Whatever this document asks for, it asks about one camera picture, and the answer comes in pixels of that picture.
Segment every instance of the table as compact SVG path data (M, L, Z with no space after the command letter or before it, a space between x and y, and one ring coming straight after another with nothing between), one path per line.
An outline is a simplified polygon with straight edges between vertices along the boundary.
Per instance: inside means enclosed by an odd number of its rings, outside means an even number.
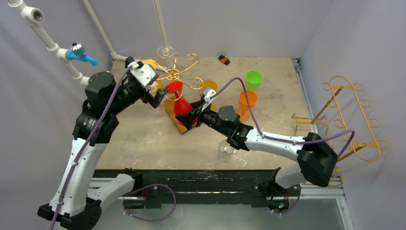
M264 80L256 91L258 102L253 113L264 131L293 135L293 113L306 115L295 69L289 57L229 57L225 66L217 57L200 57L199 63L180 77L193 85L193 79L217 82L219 89L233 77L244 78L250 70L258 70ZM177 68L190 65L184 57L178 57ZM118 79L124 70L124 61L115 60L112 73ZM238 95L242 91L239 82L233 82L216 98L216 108L232 105L238 109ZM184 88L183 95L189 102L199 100L198 91ZM237 151L228 161L217 156L218 144L224 136L202 125L181 134L161 106L153 109L138 101L118 116L120 122L107 149L102 154L98 169L275 169L294 162L273 154L257 151ZM252 118L245 124L254 126ZM299 127L299 136L310 132L310 127Z

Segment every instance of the gold glass holder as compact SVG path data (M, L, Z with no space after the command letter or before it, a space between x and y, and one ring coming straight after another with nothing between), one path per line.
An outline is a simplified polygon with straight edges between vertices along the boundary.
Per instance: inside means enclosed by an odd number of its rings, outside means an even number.
M333 81L334 79L336 79L336 78L345 79L345 80L348 81L349 84L348 84L348 85L334 85L334 84L332 83L332 81ZM373 124L372 124L372 121L376 121L376 122L377 122L377 121L379 121L379 119L378 119L378 118L375 118L375 117L368 119L368 118L366 117L366 115L365 115L364 108L370 107L371 104L367 104L367 103L366 103L366 102L370 102L370 100L367 99L367 98L364 98L364 99L359 99L359 98L358 98L357 91L361 91L361 90L364 89L363 84L362 84L362 83L359 83L359 82L353 84L353 83L352 83L348 78L346 78L346 77L343 77L343 76L334 76L334 77L330 78L330 81L329 81L328 83L327 83L327 82L324 82L323 85L326 85L326 86L327 86L326 88L323 87L324 90L326 90L326 91L331 91L331 93L332 93L331 98L330 98L329 100L327 100L326 104L323 106L323 108L320 110L320 112L318 112L318 114L317 114L314 118L297 117L296 114L293 114L293 115L292 115L292 118L294 118L294 119L295 119L295 122L296 122L295 135L297 134L297 126L298 126L298 125L305 125L305 124L306 124L306 125L326 125L326 126L327 126L326 134L327 134L327 130L328 130L327 117L326 117L326 116L323 116L323 117L319 118L319 117L321 116L321 114L325 111L325 109L326 109L327 107L337 108L338 113L340 114L340 118L341 118L341 119L335 119L335 120L334 120L334 122L335 122L334 125L335 125L337 128L343 128L343 129L345 129L345 130L348 130L347 124L346 124L346 122L345 122L345 120L344 120L344 116L343 116L343 114L342 114L342 112L341 112L340 105L339 105L339 103L338 103L338 101L337 101L337 95L338 95L342 90L344 90L344 89L350 89L350 90L352 90L353 93L354 93L354 97L355 97L355 99L356 99L356 101L357 101L357 103L358 103L358 105L359 105L359 108L360 108L360 111L361 111L361 113L362 113L362 116L364 117L364 120L365 120L365 122L366 122L366 124L367 124L367 126L368 126L368 129L369 129L369 131L370 131L370 133L371 133L371 136L372 136L372 138L373 138L373 142L354 142L354 141L352 141L352 142L350 143L349 148L348 148L349 152L345 153L342 157L340 157L340 159L338 159L337 162L342 161L343 159L345 159L345 158L351 156L351 155L354 154L354 153L355 153L360 159L362 159L362 160L364 160L364 161L376 161L376 160L378 160L378 159L381 157L381 150L388 150L388 149L390 149L390 147L383 147L380 143L381 143L381 142L389 143L389 141L386 140L386 139L377 140L376 137L375 137L375 134L373 133L373 128L378 128L380 125L373 125ZM377 148L377 149L378 149L378 156L377 156L376 158L372 159L372 160L360 156L359 153L358 153L358 151L361 150L361 149L363 149L363 148L365 148L365 147L375 147L375 148Z

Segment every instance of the blue faucet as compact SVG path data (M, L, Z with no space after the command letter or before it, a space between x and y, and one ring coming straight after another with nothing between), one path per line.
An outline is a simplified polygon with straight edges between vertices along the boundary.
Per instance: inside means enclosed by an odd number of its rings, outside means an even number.
M93 66L97 66L97 64L98 64L96 59L94 59L86 54L86 49L84 46L82 46L82 43L80 43L80 42L72 43L72 45L70 47L70 51L68 51L66 53L66 58L68 60L87 61L90 64L92 64Z

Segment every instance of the marble-patterned countertop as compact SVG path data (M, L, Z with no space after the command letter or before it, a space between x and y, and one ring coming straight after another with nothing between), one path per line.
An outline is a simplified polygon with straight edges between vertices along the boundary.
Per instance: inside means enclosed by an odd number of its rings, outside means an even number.
M217 82L219 89L233 77L245 77L250 70L258 70L264 80L256 91L258 102L253 113L264 131L293 135L293 113L306 116L306 108L292 60L289 57L229 57L231 64L223 65L217 57L200 57L197 65L181 74L180 79L193 85L193 79ZM190 62L178 58L177 69L183 70ZM123 61L114 61L112 73L118 79L124 70ZM232 105L238 109L239 82L233 82L216 98L216 109ZM199 99L199 91L187 87L183 95L189 102ZM163 103L158 109L141 101L118 115L119 126L101 156L98 169L274 169L286 167L293 161L259 151L238 150L228 161L218 158L218 144L225 137L206 125L181 134L175 127ZM245 124L254 126L252 118ZM310 127L300 126L298 135L304 136Z

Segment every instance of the wooden block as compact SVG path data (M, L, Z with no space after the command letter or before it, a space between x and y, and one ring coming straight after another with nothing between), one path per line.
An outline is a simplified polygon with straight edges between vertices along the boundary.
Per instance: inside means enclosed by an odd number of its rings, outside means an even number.
M184 134L188 131L188 129L181 125L180 122L175 118L175 112L173 111L173 106L175 104L175 101L171 100L165 100L164 105L165 105L165 111L169 115L169 117L172 119L173 123L176 125L180 133Z

